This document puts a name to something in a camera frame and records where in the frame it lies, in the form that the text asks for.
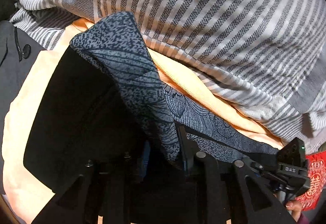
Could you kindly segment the right hand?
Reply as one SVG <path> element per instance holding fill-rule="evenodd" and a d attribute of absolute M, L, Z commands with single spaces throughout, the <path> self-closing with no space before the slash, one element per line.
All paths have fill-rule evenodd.
<path fill-rule="evenodd" d="M 291 200 L 285 205 L 288 211 L 291 211 L 291 216 L 293 219 L 298 222 L 301 216 L 302 204 L 297 200 Z"/>

